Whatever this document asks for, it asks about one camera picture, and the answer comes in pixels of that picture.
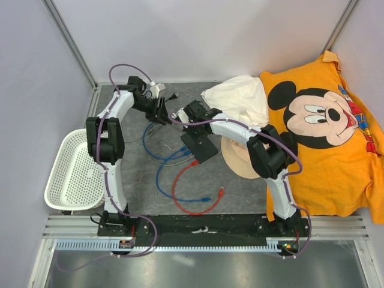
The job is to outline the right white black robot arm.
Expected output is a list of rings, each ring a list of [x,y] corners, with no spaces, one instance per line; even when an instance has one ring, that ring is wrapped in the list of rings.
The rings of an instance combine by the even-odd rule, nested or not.
[[[281,236],[289,236],[296,230],[301,213],[293,199],[287,175],[293,152],[283,144],[274,126],[268,124],[260,128],[245,124],[220,109],[207,110],[197,100],[179,109],[173,118],[184,124],[181,140],[198,163],[218,154],[218,149],[208,138],[211,134],[244,145],[250,157],[251,171],[266,181],[271,193],[274,204],[272,226]]]

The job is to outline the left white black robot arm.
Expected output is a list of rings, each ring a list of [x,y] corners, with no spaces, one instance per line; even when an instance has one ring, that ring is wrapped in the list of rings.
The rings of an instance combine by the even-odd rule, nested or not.
[[[165,98],[148,98],[146,90],[144,80],[130,76],[126,85],[115,88],[106,108],[86,120],[88,154],[99,165],[104,180],[104,211],[98,223],[98,236],[127,236],[133,231],[121,179],[121,160],[125,152],[122,119],[133,108],[143,112],[149,122],[171,123]]]

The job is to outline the black network switch box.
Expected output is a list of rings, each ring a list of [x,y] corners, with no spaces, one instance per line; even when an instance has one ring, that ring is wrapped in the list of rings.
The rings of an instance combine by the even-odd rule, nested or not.
[[[208,139],[204,138],[200,142],[195,141],[187,133],[181,136],[185,146],[191,151],[199,164],[202,164],[218,154],[216,146]]]

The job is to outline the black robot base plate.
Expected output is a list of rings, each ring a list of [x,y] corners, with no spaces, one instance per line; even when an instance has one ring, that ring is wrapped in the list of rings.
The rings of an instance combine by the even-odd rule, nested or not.
[[[304,238],[309,235],[306,218],[294,215],[288,220],[269,221],[265,214],[148,215],[146,218],[105,213],[98,225],[98,236],[131,236],[135,240],[158,242],[188,239],[193,235],[224,238]]]

